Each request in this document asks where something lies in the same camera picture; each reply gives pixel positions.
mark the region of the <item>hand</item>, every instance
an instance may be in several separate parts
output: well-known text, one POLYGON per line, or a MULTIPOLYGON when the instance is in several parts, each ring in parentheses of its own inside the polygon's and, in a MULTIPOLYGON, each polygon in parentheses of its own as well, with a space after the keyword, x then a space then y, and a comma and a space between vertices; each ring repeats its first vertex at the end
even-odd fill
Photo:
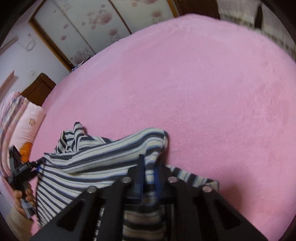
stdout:
MULTIPOLYGON (((35 207, 36 206, 35 197, 33 196, 33 190, 31 189, 31 185, 29 183, 28 183, 28 189, 26 190, 26 195, 27 195, 26 200, 30 202, 33 207, 35 207)), ((26 218, 27 217, 26 213, 22 208, 22 204, 20 202, 21 198, 22 198, 22 192, 19 190, 16 190, 14 193, 15 208, 21 215, 23 215, 26 218)))

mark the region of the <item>wall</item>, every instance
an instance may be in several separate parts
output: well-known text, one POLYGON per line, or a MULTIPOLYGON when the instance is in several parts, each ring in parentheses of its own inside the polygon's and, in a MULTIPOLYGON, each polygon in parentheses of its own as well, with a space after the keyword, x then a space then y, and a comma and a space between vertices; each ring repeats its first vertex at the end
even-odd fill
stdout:
MULTIPOLYGON (((40 73, 45 73, 56 84, 69 74, 69 71, 55 57, 51 50, 38 37, 28 20, 40 1, 36 2, 16 22, 8 36, 17 35, 19 40, 0 55, 0 86, 9 74, 15 70, 15 78, 5 92, 23 91, 40 73), (24 47, 34 39, 35 47, 26 51, 24 47)), ((0 93, 0 101, 6 95, 0 93)))

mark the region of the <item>striped blanket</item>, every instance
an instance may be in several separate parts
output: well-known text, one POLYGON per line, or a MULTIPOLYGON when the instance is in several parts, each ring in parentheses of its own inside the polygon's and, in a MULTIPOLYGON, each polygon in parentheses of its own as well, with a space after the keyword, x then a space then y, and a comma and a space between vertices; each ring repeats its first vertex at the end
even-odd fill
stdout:
POLYGON ((29 101, 23 96, 12 100, 0 122, 0 171, 3 177, 11 175, 8 166, 8 148, 15 126, 25 111, 29 101))
MULTIPOLYGON (((36 190, 37 217, 41 227, 47 224, 87 187, 103 188, 127 174, 145 155, 144 205, 124 207, 123 240, 164 240, 164 208, 157 205, 154 164, 166 149, 168 134, 149 128, 112 141, 86 135, 81 123, 73 131, 62 132, 53 153, 45 153, 46 163, 38 174, 36 190)), ((208 183, 218 190, 218 182, 169 166, 174 176, 189 185, 208 183)))

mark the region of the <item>person's arm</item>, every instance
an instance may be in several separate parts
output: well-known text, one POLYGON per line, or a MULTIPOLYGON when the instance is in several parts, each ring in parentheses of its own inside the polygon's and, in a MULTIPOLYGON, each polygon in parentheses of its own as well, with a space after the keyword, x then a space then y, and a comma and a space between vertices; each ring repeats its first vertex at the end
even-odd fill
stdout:
MULTIPOLYGON (((32 189, 29 188, 26 191, 26 194, 26 200, 30 202, 33 206, 36 206, 32 189)), ((10 214, 6 217, 6 222, 19 241, 29 241, 32 236, 31 226, 33 224, 33 221, 26 218, 25 211, 22 208, 20 202, 21 197, 22 192, 15 191, 15 204, 14 207, 12 207, 12 209, 10 210, 10 214)))

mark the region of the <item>pink blanket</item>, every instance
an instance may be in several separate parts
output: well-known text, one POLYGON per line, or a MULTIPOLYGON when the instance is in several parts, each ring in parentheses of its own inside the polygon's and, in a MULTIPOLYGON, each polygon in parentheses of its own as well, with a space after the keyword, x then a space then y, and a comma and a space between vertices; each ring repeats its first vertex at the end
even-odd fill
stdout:
POLYGON ((270 241, 296 214, 296 64, 264 36, 187 15, 124 38, 66 77, 31 160, 80 121, 91 135, 168 131, 168 162, 219 180, 270 241))

